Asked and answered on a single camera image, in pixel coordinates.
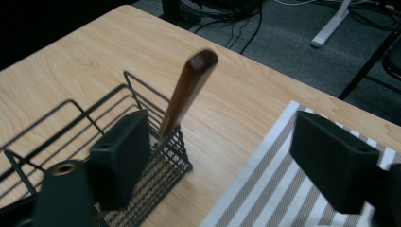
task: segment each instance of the knife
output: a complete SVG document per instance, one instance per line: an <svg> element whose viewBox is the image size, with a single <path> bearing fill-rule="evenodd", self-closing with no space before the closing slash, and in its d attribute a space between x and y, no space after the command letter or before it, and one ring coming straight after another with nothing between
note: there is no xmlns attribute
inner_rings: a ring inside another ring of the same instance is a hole
<svg viewBox="0 0 401 227"><path fill-rule="evenodd" d="M210 49L203 49L186 62L160 125L159 142L180 124L217 63L218 56Z"/></svg>

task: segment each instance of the striped towel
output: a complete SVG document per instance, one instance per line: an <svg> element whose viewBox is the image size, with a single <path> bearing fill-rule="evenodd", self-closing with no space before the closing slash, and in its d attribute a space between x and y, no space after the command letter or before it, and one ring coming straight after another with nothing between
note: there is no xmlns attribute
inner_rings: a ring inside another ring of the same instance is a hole
<svg viewBox="0 0 401 227"><path fill-rule="evenodd" d="M370 204L360 215L334 211L290 156L298 110L314 113L291 101L201 226L370 226ZM394 150L337 125L381 151L382 168L401 161Z"/></svg>

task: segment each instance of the wire basket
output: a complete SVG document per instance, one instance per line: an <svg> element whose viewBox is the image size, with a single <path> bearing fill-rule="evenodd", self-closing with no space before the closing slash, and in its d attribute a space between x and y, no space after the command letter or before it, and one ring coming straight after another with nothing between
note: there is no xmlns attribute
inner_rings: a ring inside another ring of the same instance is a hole
<svg viewBox="0 0 401 227"><path fill-rule="evenodd" d="M147 109L151 157L129 205L112 212L101 212L96 205L98 226L138 226L146 219L192 164L180 126L156 147L168 98L129 72L124 77L126 84L86 111L68 99L1 147L0 208L36 195L48 168L64 160L87 160L91 145L122 116Z"/></svg>

